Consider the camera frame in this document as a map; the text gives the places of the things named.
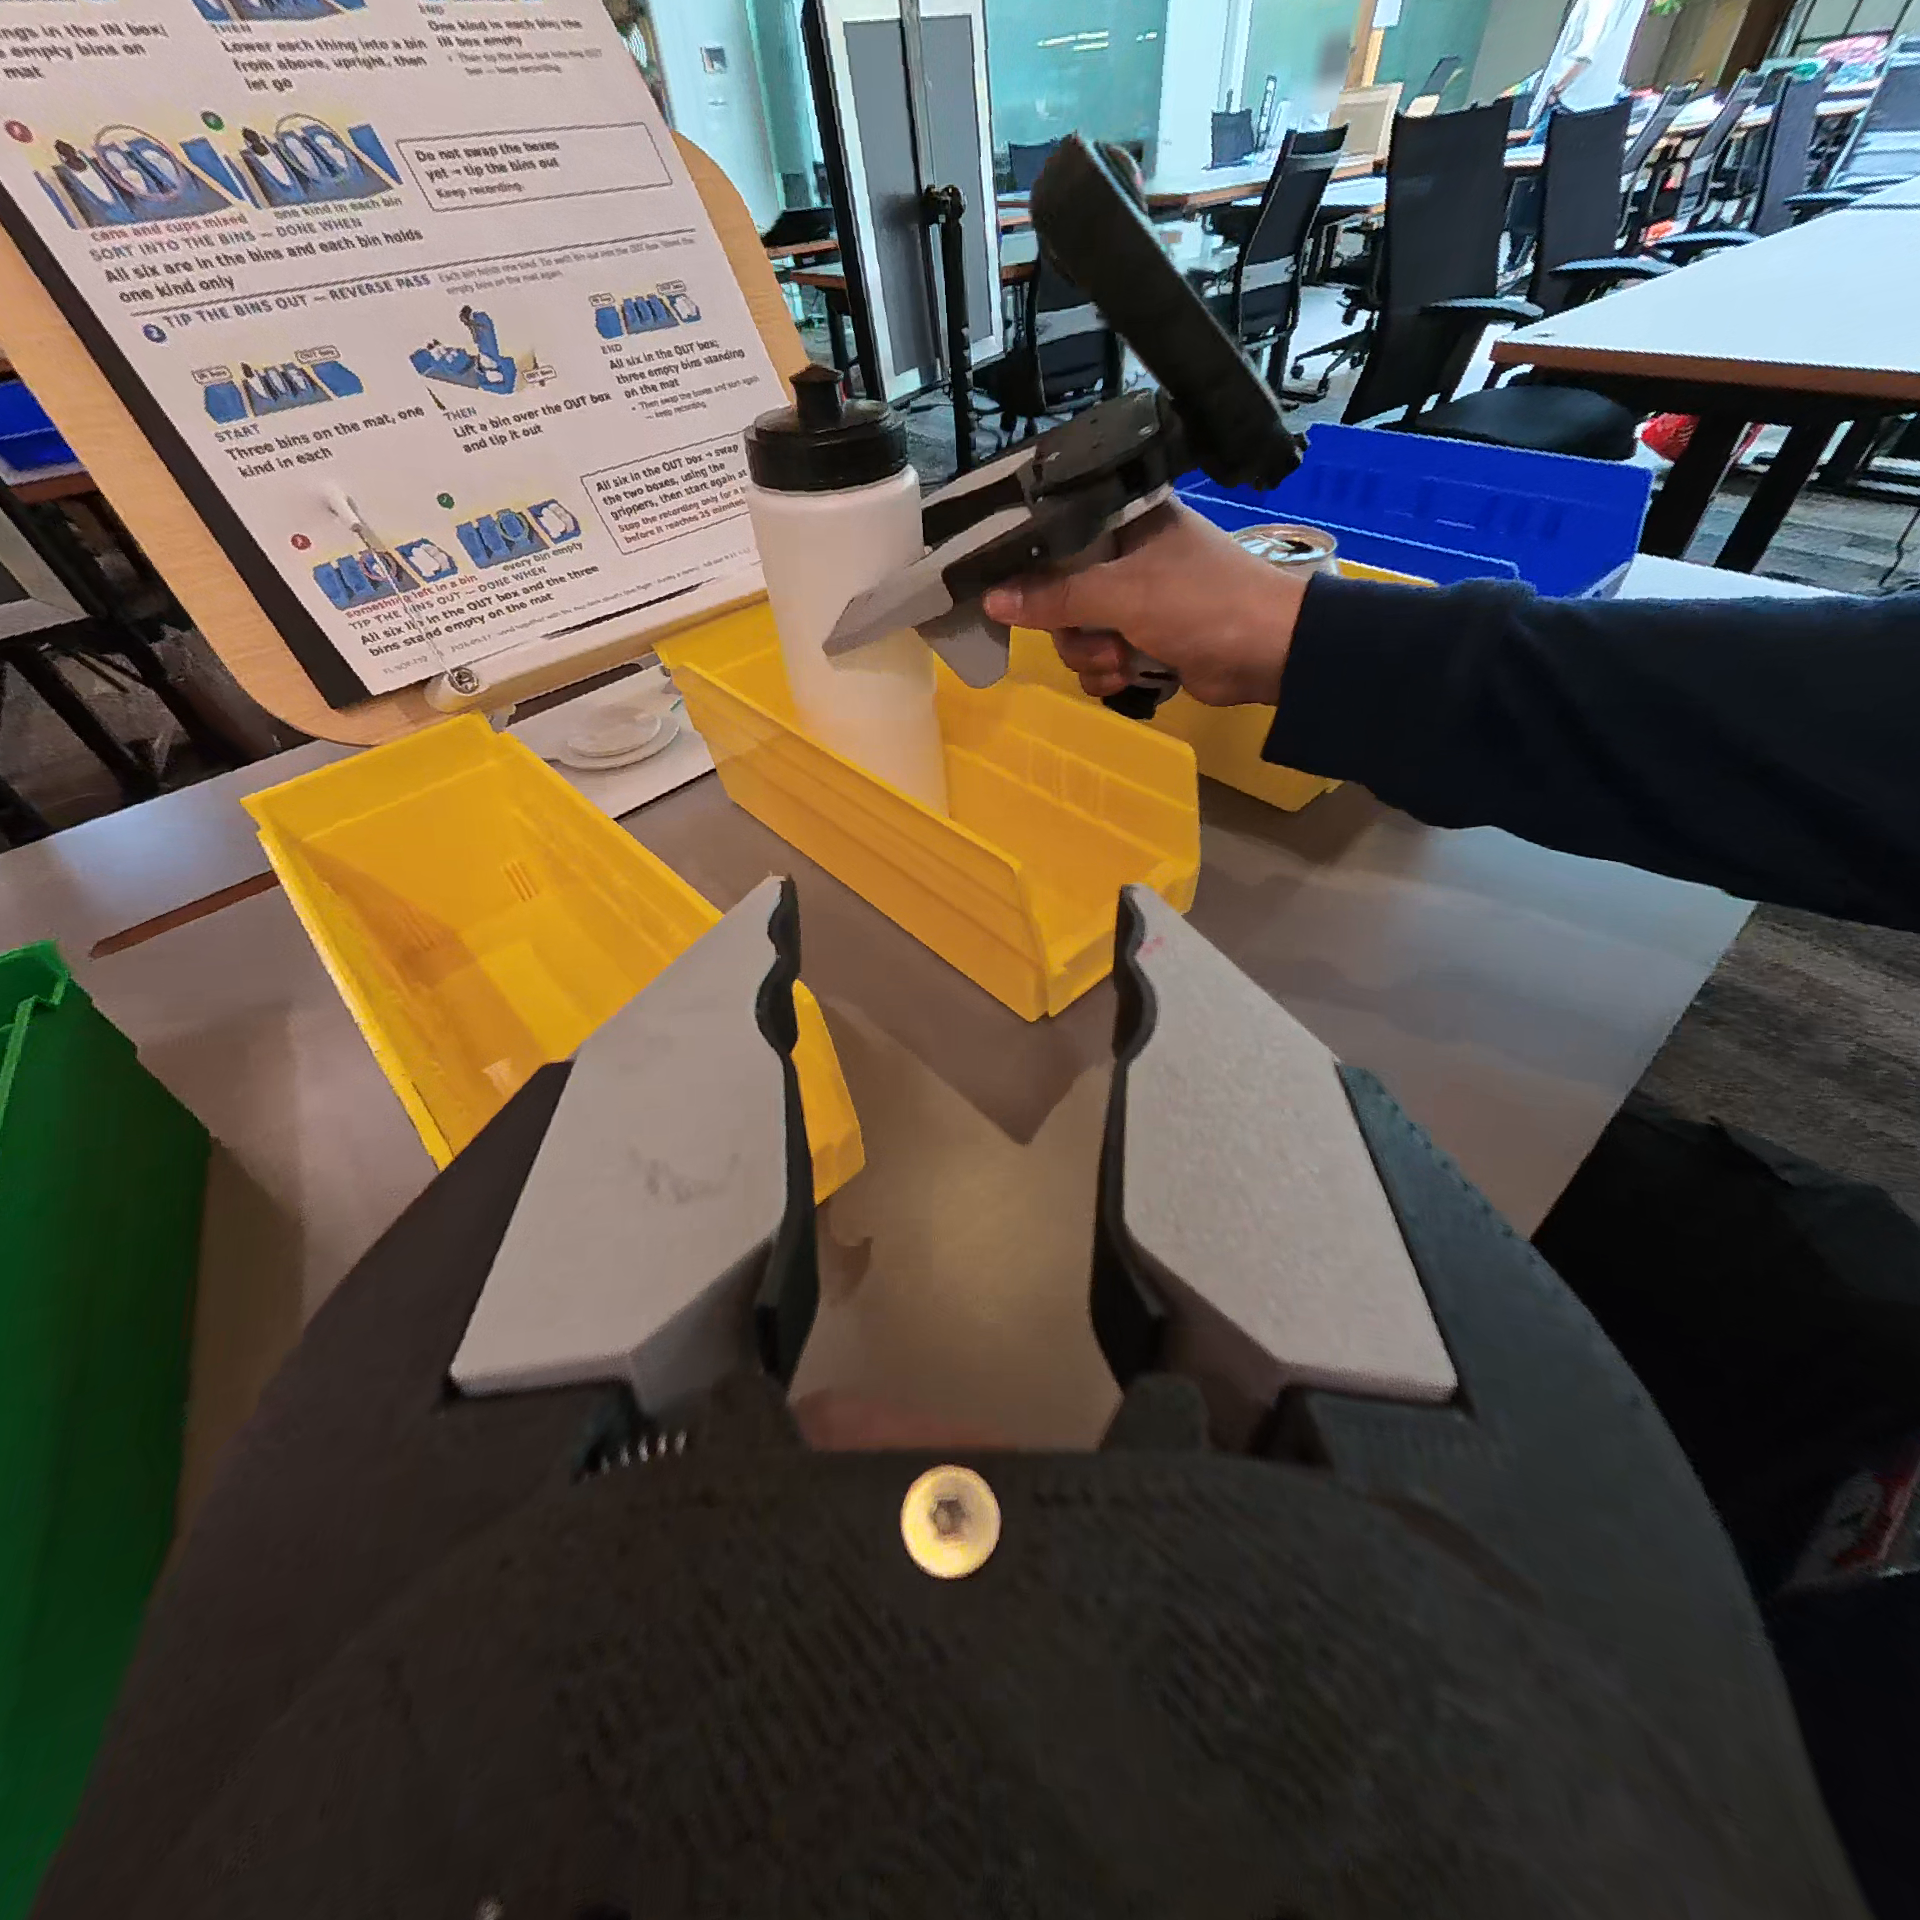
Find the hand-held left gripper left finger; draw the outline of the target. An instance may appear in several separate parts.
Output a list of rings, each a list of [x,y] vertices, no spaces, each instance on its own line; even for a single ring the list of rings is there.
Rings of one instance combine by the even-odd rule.
[[[679,1410],[741,1372],[794,1385],[821,1304],[799,971],[797,886],[770,875],[577,1047],[454,1389]]]

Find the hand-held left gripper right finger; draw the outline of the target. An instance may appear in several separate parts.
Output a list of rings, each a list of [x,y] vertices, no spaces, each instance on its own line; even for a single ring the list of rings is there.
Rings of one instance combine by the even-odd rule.
[[[1121,1393],[1187,1380],[1215,1441],[1460,1373],[1337,1055],[1160,895],[1116,899],[1091,1330]]]

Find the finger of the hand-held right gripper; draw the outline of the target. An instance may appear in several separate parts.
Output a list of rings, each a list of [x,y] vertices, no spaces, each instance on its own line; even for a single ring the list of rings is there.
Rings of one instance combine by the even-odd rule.
[[[956,602],[986,603],[988,591],[1036,570],[1036,553],[1027,513],[991,513],[850,599],[822,638],[822,655],[843,657],[887,637],[916,634],[916,623]]]
[[[971,689],[994,687],[1008,671],[1011,627],[986,613],[979,599],[916,623],[916,634]]]

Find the white bottle with black cap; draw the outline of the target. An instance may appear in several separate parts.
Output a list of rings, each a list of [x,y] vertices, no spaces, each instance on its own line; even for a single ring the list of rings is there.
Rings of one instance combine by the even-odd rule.
[[[791,401],[743,434],[749,517],[797,725],[818,746],[947,814],[931,646],[892,627],[838,657],[840,613],[923,557],[922,490],[900,414],[807,364]]]

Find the person's right forearm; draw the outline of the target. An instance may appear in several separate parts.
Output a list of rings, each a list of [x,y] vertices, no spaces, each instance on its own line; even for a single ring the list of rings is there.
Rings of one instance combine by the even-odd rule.
[[[1918,597],[1324,578],[1263,757],[1432,828],[1918,930]]]

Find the person's right hand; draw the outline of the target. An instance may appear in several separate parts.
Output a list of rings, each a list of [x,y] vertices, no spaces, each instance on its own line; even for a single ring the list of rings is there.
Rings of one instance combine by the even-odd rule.
[[[1211,522],[1168,502],[1123,529],[1113,560],[1036,573],[982,597],[1008,627],[1050,634],[1091,697],[1160,663],[1204,706],[1275,707],[1293,630],[1321,574],[1289,574]]]

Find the black office chair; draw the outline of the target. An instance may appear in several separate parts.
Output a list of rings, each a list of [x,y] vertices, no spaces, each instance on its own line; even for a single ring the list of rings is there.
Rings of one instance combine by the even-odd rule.
[[[1123,346],[1083,287],[1038,253],[1016,287],[1007,352],[975,384],[1011,445],[1116,396]]]
[[[1340,420],[1623,464],[1637,418],[1597,392],[1510,380],[1460,396],[1486,329],[1540,317],[1533,303],[1498,293],[1510,112],[1498,98],[1394,120],[1373,329]]]
[[[1630,98],[1606,109],[1553,109],[1540,169],[1540,233],[1525,300],[1553,320],[1603,293],[1675,268],[1619,245]]]
[[[1296,327],[1301,256],[1345,141],[1346,127],[1289,132],[1260,205],[1219,211],[1235,256],[1208,308],[1241,349],[1267,349],[1263,377],[1273,392]]]

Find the black tripod stand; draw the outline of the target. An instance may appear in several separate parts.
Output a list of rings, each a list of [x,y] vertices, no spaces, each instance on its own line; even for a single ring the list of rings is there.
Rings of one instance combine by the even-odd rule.
[[[975,468],[971,430],[971,327],[970,327],[970,281],[966,281],[966,199],[954,184],[931,184],[922,189],[922,223],[936,240],[939,253],[939,327],[947,349],[947,400],[954,425],[956,476]]]

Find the dark framed panel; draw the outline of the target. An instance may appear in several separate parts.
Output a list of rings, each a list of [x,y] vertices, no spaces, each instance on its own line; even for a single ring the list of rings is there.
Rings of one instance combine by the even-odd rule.
[[[916,400],[947,384],[939,253],[918,211],[931,184],[966,199],[971,362],[1004,349],[988,11],[805,2],[802,39],[859,384]]]

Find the white round stand base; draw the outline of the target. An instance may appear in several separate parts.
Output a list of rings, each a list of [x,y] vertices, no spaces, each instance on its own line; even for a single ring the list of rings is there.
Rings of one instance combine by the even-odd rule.
[[[570,721],[553,759],[580,774],[613,774],[665,753],[682,734],[685,703],[594,706]]]

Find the large blue plastic box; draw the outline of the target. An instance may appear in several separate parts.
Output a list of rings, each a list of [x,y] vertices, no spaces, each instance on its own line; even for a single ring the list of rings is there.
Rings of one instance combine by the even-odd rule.
[[[1570,599],[1619,589],[1639,549],[1654,470],[1321,420],[1283,484],[1228,488],[1192,468],[1180,492],[1229,533],[1317,526],[1340,564]]]

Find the white-topped table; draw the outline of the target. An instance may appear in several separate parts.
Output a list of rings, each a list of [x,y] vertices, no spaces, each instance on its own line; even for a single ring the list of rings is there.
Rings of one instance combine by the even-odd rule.
[[[1695,418],[1646,512],[1651,557],[1685,557],[1753,422],[1786,429],[1715,557],[1750,573],[1840,429],[1914,414],[1918,184],[1502,333],[1490,364]]]

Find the large green plastic box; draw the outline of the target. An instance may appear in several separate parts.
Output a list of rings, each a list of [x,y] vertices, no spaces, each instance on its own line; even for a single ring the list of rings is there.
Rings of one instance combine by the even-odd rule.
[[[209,1135],[52,942],[3,956],[3,1915],[92,1769],[176,1534]]]

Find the printed instruction poster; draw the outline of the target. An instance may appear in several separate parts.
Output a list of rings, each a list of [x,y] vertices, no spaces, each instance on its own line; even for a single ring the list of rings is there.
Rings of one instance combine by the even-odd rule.
[[[331,711],[761,594],[775,362],[607,4],[4,4],[4,225]]]

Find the wooden display board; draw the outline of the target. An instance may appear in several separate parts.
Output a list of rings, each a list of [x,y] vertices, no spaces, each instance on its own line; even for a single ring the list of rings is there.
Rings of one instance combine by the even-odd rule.
[[[721,585],[675,602],[659,617],[626,615],[589,646],[508,671],[481,693],[452,693],[448,706],[424,687],[332,707],[319,679],[289,643],[292,617],[264,602],[264,581],[236,564],[236,537],[220,533],[185,492],[168,452],[156,445],[156,420],[129,406],[129,377],[108,368],[108,346],[74,327],[80,311],[55,287],[55,265],[38,236],[12,231],[16,208],[4,203],[3,236],[3,335],[4,352],[74,441],[92,484],[156,568],[208,646],[232,679],[269,714],[311,738],[376,749],[461,711],[500,714],[517,699],[580,689],[597,671],[635,663],[657,638],[758,602],[758,585]]]

